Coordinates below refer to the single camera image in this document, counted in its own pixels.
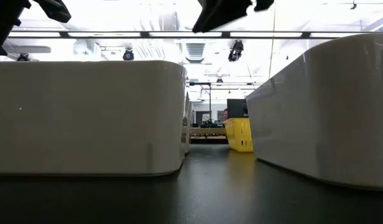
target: security camera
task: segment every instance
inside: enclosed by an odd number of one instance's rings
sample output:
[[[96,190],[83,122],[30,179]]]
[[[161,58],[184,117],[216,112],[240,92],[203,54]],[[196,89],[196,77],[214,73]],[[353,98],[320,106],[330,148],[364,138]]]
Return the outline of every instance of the security camera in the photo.
[[[122,59],[124,60],[134,60],[134,53],[132,52],[132,49],[126,49],[124,56],[122,56]]]
[[[21,53],[20,56],[17,58],[18,62],[29,62],[29,54],[27,53]]]
[[[236,40],[230,49],[229,62],[235,62],[241,57],[241,52],[244,50],[244,45],[241,40]]]

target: computer screen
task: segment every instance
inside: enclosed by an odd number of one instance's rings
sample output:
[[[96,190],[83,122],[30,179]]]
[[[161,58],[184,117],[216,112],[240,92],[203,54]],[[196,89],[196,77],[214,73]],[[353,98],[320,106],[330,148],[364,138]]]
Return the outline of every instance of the computer screen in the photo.
[[[228,118],[248,118],[247,100],[228,99]]]

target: black object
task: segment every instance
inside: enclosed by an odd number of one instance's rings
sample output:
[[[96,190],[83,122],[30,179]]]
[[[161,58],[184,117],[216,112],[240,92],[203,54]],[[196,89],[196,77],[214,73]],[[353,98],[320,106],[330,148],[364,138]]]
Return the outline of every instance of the black object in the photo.
[[[357,8],[357,6],[358,6],[358,5],[353,1],[353,5],[352,5],[352,7],[351,7],[351,10]]]
[[[68,22],[70,15],[62,0],[34,0],[46,15],[58,22]],[[2,45],[9,36],[13,26],[20,26],[19,20],[24,8],[30,9],[29,0],[0,0],[0,55],[7,55]]]
[[[18,62],[28,62],[28,61],[30,61],[29,54],[21,53],[19,58],[17,58],[17,61]]]
[[[206,120],[203,124],[200,125],[201,128],[217,128],[218,125],[212,123],[212,120]]]
[[[216,127],[217,128],[224,128],[224,124],[223,123],[216,124]]]
[[[244,50],[244,44],[241,40],[236,40],[231,47],[229,54],[229,62],[235,62],[241,57],[241,52]]]
[[[124,60],[134,60],[134,53],[132,51],[132,49],[126,49],[125,50],[125,53],[124,53],[124,56],[122,56],[122,59]]]
[[[247,100],[228,99],[228,118],[248,118]]]
[[[193,32],[208,32],[247,15],[251,0],[198,0],[203,10],[193,27]],[[268,9],[274,0],[257,0],[254,11]]]

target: ceiling light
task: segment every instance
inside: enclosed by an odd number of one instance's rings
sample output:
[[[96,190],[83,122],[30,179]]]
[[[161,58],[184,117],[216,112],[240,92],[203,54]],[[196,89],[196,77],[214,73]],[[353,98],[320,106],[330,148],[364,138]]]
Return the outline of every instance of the ceiling light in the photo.
[[[9,37],[60,37],[58,32],[11,32]]]
[[[326,33],[312,33],[310,34],[310,37],[323,37],[323,38],[338,38],[338,37],[347,37],[347,36],[350,36],[350,35],[358,35],[358,34],[362,34],[362,33],[353,33],[353,32],[348,32],[348,33],[330,33],[330,32],[326,32]]]
[[[70,37],[140,37],[140,32],[69,32]]]
[[[301,32],[231,32],[231,37],[300,37]]]
[[[46,32],[49,32],[49,31],[56,31],[56,32],[61,32],[61,31],[67,31],[67,29],[63,28],[63,27],[52,27],[52,28],[48,28],[48,27],[13,27],[12,31],[17,31],[17,32],[21,32],[21,31],[46,31]]]
[[[221,37],[221,32],[206,32],[206,33],[193,33],[193,32],[149,32],[151,37]]]

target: person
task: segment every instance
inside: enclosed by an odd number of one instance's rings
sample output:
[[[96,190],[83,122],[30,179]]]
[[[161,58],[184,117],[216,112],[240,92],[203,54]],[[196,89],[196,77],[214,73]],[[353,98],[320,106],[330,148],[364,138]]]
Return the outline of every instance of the person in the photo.
[[[223,121],[226,121],[228,119],[228,109],[224,109],[223,111]]]

